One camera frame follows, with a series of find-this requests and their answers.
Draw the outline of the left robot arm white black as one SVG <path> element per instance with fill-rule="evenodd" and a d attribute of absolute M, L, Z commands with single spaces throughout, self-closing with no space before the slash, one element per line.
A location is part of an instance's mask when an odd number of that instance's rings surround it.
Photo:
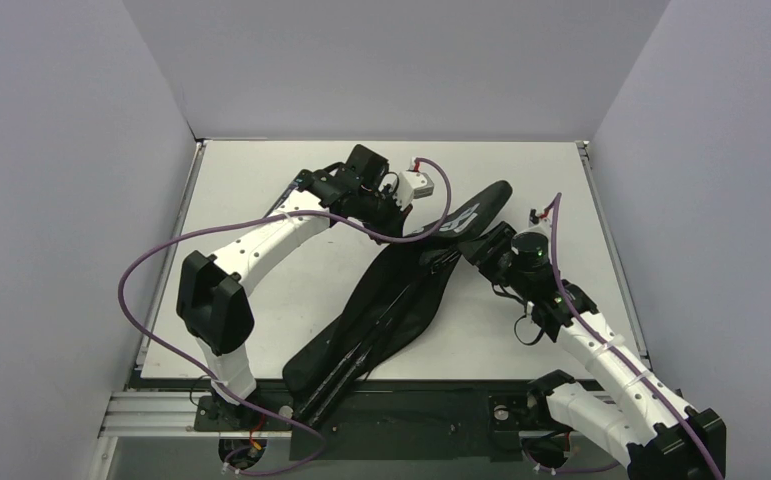
<path fill-rule="evenodd" d="M 417 165 L 386 183 L 390 173 L 387 159 L 357 144 L 344 162 L 301 170 L 269 211 L 268 223 L 210 254 L 193 251 L 184 259 L 176 313 L 205 355 L 222 399 L 220 416 L 233 429 L 248 429 L 259 416 L 245 346 L 255 325 L 249 295 L 294 250 L 341 218 L 402 236 L 412 202 L 430 196 L 434 184 Z"/>

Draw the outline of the black shuttlecock tube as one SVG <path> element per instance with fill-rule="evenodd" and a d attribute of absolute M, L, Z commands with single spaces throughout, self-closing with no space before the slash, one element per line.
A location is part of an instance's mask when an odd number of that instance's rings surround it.
<path fill-rule="evenodd" d="M 273 204 L 268 208 L 264 218 L 271 216 L 277 209 L 279 209 L 294 191 L 299 190 L 300 186 L 310 177 L 310 175 L 310 170 L 300 170 L 298 174 L 291 180 L 291 182 L 284 188 L 282 193 L 273 202 Z"/>

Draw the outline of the black racket bag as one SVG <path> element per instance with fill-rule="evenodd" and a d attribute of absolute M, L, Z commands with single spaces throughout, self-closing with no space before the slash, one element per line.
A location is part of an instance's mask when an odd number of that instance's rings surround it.
<path fill-rule="evenodd" d="M 284 366 L 288 392 L 303 402 L 326 389 L 327 378 L 343 373 L 348 359 L 364 377 L 405 348 L 431 324 L 449 279 L 461 258 L 458 245 L 479 237 L 513 193 L 498 180 L 450 213 L 428 238 L 390 244 L 369 265 L 343 311 Z"/>

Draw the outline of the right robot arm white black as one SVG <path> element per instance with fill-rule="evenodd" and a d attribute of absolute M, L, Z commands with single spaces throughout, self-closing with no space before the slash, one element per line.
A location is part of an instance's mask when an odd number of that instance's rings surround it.
<path fill-rule="evenodd" d="M 524 308 L 551 342 L 571 355 L 611 398 L 588 392 L 562 370 L 530 384 L 526 413 L 538 428 L 582 434 L 631 479 L 723 479 L 727 429 L 713 410 L 693 407 L 626 346 L 596 303 L 563 279 L 542 220 L 517 233 L 501 222 L 460 244 L 464 258 Z"/>

